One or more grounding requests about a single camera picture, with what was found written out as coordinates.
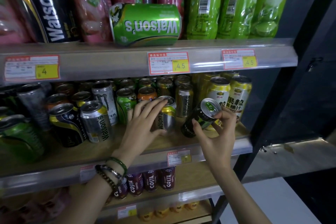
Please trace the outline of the black metal shelf frame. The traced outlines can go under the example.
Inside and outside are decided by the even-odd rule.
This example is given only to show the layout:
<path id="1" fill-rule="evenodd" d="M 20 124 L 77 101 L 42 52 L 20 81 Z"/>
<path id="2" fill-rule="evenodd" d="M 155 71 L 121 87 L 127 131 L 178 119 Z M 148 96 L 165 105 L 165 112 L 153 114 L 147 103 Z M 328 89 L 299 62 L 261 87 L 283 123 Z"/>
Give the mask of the black metal shelf frame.
<path id="1" fill-rule="evenodd" d="M 256 155 L 277 145 L 336 137 L 336 0 L 314 0 L 294 40 L 296 67 L 281 68 L 252 129 L 252 153 L 238 157 L 233 167 L 243 180 Z M 311 72 L 313 57 L 324 60 Z M 294 175 L 299 196 L 307 192 L 308 206 L 318 213 L 336 211 L 336 171 Z"/>

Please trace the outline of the silver yellow soda can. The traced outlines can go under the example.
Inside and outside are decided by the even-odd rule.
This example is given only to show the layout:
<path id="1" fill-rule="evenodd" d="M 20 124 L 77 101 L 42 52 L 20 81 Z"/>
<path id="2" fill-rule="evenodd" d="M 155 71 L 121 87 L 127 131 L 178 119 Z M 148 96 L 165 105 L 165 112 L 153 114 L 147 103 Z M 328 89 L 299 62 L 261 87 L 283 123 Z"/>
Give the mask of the silver yellow soda can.
<path id="1" fill-rule="evenodd" d="M 176 102 L 171 96 L 159 96 L 158 99 L 166 99 L 167 103 L 157 115 L 155 127 L 156 129 L 165 130 L 167 134 L 171 134 L 175 127 Z"/>

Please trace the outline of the person's left forearm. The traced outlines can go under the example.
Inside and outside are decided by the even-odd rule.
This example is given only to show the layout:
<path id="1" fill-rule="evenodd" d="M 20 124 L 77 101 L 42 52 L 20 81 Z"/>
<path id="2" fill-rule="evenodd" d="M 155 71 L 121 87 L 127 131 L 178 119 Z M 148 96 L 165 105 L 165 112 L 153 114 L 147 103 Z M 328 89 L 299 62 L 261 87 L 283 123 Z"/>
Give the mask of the person's left forearm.
<path id="1" fill-rule="evenodd" d="M 116 188 L 127 167 L 119 159 L 112 157 L 105 164 L 97 165 L 95 169 L 96 175 L 53 224 L 95 223 L 113 188 Z"/>

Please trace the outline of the yellow white juice can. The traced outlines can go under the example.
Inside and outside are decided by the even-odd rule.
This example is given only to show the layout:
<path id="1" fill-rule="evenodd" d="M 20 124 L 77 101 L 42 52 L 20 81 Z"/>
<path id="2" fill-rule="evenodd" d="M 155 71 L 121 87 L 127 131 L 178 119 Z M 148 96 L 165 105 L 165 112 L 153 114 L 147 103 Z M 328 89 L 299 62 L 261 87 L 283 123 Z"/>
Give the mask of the yellow white juice can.
<path id="1" fill-rule="evenodd" d="M 214 99 L 221 107 L 226 107 L 230 91 L 230 81 L 224 77 L 212 77 L 207 87 L 206 98 Z"/>
<path id="2" fill-rule="evenodd" d="M 242 113 L 252 90 L 252 81 L 246 76 L 234 76 L 230 80 L 229 98 L 226 107 L 236 115 L 236 124 L 240 122 Z"/>

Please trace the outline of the person's left hand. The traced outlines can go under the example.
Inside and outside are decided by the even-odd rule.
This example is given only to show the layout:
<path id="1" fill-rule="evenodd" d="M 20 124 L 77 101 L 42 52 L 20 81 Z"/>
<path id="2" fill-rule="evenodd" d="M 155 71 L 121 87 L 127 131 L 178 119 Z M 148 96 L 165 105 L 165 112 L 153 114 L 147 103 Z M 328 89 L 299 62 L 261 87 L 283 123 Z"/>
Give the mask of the person's left hand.
<path id="1" fill-rule="evenodd" d="M 166 103 L 166 99 L 158 99 L 158 114 Z M 133 160 L 143 153 L 155 139 L 149 137 L 149 132 L 151 132 L 155 119 L 141 118 L 141 102 L 138 103 L 133 109 L 133 118 L 127 124 L 120 147 L 111 156 L 119 159 L 126 167 L 129 167 Z"/>

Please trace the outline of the black green energy can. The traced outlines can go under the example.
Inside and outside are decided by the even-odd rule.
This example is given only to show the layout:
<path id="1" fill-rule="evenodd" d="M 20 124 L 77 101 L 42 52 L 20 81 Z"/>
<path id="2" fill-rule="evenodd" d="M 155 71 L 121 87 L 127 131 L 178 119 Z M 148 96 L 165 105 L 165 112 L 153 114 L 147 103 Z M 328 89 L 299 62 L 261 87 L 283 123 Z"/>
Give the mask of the black green energy can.
<path id="1" fill-rule="evenodd" d="M 187 116 L 185 122 L 181 126 L 182 134 L 187 138 L 193 138 L 196 136 L 192 120 L 195 119 L 201 126 L 202 129 L 207 128 L 217 119 L 215 115 L 221 111 L 220 104 L 212 99 L 205 98 L 196 105 L 196 107 Z"/>

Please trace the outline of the orange soda can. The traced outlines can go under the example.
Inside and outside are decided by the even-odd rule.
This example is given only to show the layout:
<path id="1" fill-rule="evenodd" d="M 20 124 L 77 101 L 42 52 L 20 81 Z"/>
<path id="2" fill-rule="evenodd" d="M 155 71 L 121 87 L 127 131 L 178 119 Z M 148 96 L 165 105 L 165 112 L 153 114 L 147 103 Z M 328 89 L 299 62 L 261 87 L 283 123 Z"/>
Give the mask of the orange soda can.
<path id="1" fill-rule="evenodd" d="M 157 98 L 156 89 L 152 86 L 144 86 L 138 90 L 137 102 L 140 103 L 143 100 L 155 100 Z"/>

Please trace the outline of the dark grey tall can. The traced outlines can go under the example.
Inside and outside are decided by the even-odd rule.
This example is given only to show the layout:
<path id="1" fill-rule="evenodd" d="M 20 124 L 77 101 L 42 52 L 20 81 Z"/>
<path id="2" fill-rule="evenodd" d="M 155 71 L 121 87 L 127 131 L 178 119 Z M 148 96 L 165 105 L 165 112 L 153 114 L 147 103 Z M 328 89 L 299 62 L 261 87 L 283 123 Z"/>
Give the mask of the dark grey tall can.
<path id="1" fill-rule="evenodd" d="M 44 132 L 51 130 L 46 97 L 42 86 L 38 83 L 23 85 L 16 90 L 16 94 L 29 111 L 34 124 Z"/>

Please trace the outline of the black door latch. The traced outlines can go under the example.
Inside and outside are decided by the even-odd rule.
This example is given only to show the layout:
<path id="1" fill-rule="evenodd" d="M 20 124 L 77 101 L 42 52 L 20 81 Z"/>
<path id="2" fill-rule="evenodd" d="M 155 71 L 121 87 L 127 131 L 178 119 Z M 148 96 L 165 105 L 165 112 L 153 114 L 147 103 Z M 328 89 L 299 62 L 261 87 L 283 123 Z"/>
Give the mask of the black door latch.
<path id="1" fill-rule="evenodd" d="M 311 72 L 318 64 L 323 61 L 323 57 L 313 57 L 306 69 L 306 72 Z"/>

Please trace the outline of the green juice bottle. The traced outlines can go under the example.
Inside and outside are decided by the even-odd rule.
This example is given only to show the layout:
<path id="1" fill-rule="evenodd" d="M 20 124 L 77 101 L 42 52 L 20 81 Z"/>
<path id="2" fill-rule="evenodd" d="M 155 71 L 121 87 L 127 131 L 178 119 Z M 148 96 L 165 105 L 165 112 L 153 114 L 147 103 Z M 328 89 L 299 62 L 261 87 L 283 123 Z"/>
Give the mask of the green juice bottle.
<path id="1" fill-rule="evenodd" d="M 286 0 L 257 0 L 249 38 L 274 38 L 285 3 Z"/>
<path id="2" fill-rule="evenodd" d="M 187 39 L 215 39 L 221 0 L 190 0 L 187 16 Z"/>
<path id="3" fill-rule="evenodd" d="M 257 0 L 224 0 L 216 39 L 247 39 Z"/>

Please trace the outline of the grey metal ledge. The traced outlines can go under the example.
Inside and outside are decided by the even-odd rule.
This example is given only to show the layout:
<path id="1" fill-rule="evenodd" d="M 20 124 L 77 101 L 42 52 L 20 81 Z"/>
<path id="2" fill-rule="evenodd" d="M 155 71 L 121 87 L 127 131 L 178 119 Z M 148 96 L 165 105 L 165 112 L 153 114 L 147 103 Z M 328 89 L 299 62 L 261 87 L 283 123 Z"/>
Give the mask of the grey metal ledge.
<path id="1" fill-rule="evenodd" d="M 250 183 L 277 177 L 288 177 L 336 167 L 336 146 L 323 140 L 311 140 L 283 145 L 274 150 L 260 151 L 242 182 Z"/>

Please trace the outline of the pink snack packets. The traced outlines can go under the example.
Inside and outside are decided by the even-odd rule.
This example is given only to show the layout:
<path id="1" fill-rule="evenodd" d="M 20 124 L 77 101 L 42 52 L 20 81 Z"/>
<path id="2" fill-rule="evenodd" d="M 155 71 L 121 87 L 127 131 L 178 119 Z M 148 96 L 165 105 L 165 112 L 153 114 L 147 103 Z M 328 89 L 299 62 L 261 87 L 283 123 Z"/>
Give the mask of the pink snack packets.
<path id="1" fill-rule="evenodd" d="M 70 202 L 68 186 L 0 198 L 0 224 L 42 224 L 59 216 Z"/>

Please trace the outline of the black yellow soda can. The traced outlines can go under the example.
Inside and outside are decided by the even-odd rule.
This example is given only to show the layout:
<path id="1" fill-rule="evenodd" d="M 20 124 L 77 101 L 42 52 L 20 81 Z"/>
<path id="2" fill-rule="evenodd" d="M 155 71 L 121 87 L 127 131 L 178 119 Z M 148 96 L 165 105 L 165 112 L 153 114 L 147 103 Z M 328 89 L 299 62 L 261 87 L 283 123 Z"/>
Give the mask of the black yellow soda can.
<path id="1" fill-rule="evenodd" d="M 65 148 L 75 147 L 88 139 L 78 108 L 72 103 L 58 104 L 48 111 L 49 121 Z"/>

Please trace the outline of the maroon coffee can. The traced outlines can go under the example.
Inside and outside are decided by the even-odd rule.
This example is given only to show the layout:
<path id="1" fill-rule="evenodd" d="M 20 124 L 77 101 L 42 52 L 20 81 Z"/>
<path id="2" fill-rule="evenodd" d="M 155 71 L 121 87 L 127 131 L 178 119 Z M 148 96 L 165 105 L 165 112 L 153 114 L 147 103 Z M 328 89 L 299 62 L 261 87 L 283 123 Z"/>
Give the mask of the maroon coffee can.
<path id="1" fill-rule="evenodd" d="M 160 178 L 161 178 L 160 184 L 164 190 L 170 191 L 174 189 L 175 171 L 176 171 L 175 166 L 160 169 Z"/>
<path id="2" fill-rule="evenodd" d="M 144 188 L 147 192 L 154 192 L 158 187 L 158 175 L 156 170 L 149 170 L 142 173 Z"/>
<path id="3" fill-rule="evenodd" d="M 114 190 L 113 195 L 118 200 L 123 200 L 128 195 L 128 185 L 127 179 L 123 178 L 121 183 L 117 185 L 117 188 Z"/>
<path id="4" fill-rule="evenodd" d="M 129 193 L 134 197 L 141 195 L 144 190 L 142 173 L 127 174 L 126 177 Z"/>

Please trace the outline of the person's right hand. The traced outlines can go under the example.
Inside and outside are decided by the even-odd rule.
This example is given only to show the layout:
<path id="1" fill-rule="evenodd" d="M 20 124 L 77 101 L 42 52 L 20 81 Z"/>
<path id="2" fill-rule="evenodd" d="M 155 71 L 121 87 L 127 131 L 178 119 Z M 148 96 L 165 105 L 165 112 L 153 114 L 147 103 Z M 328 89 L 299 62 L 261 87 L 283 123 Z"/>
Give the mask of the person's right hand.
<path id="1" fill-rule="evenodd" d="M 219 134 L 208 141 L 199 141 L 203 155 L 209 166 L 228 166 L 235 143 L 236 115 L 226 107 L 215 115 L 222 122 L 222 127 L 212 123 Z"/>

